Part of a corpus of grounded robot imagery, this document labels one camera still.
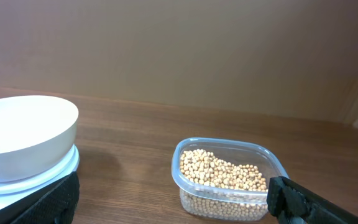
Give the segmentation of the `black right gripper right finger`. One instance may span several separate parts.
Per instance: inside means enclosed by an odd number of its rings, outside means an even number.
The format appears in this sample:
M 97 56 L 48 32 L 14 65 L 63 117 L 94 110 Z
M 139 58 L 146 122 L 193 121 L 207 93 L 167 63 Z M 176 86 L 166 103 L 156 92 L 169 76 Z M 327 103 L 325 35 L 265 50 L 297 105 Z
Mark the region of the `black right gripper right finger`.
M 267 205 L 279 224 L 358 224 L 358 217 L 284 177 L 270 178 Z

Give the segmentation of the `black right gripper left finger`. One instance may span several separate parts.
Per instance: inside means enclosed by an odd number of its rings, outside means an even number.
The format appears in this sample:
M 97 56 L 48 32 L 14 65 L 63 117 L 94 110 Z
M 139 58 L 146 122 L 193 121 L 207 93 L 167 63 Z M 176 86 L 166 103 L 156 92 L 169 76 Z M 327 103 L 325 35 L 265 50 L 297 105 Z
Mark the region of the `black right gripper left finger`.
M 77 172 L 0 210 L 0 224 L 71 224 L 80 196 Z

